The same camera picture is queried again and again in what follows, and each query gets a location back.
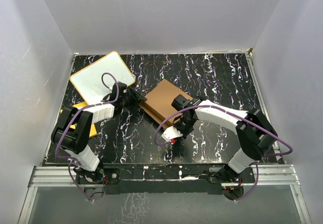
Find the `brown cardboard box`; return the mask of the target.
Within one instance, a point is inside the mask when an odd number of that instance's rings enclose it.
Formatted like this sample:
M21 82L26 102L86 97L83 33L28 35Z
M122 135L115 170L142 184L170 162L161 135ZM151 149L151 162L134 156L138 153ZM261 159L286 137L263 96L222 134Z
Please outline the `brown cardboard box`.
M139 106L155 122L160 124L167 117L177 112L171 104L180 94L188 100L193 99L189 94L185 93L166 79L163 79L155 88L145 95L146 101L140 102Z

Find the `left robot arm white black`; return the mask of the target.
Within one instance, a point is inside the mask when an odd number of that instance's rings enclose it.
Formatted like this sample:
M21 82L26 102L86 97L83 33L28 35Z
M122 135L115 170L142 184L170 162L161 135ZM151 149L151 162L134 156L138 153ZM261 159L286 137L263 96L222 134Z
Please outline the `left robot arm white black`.
M91 126L111 119L123 109L132 110L146 97L125 83L114 84L111 92L104 94L100 103L81 108L64 107L51 134L51 141L57 149L70 155L76 166L74 172L93 183L104 178L103 164L88 145Z

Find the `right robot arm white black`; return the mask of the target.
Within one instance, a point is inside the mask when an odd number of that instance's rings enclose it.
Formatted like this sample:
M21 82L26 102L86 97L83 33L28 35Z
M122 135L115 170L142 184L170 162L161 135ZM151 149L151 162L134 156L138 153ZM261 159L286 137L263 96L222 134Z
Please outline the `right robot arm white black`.
M259 109L251 111L234 110L201 98L186 99L179 94L172 102L172 107L184 110L175 117L173 125L163 133L163 138L175 143L179 138L186 138L194 130L196 121L208 121L233 132L239 140L240 148L214 176L223 181L236 182L243 176L243 171L253 162L261 160L275 142L276 131L266 116Z

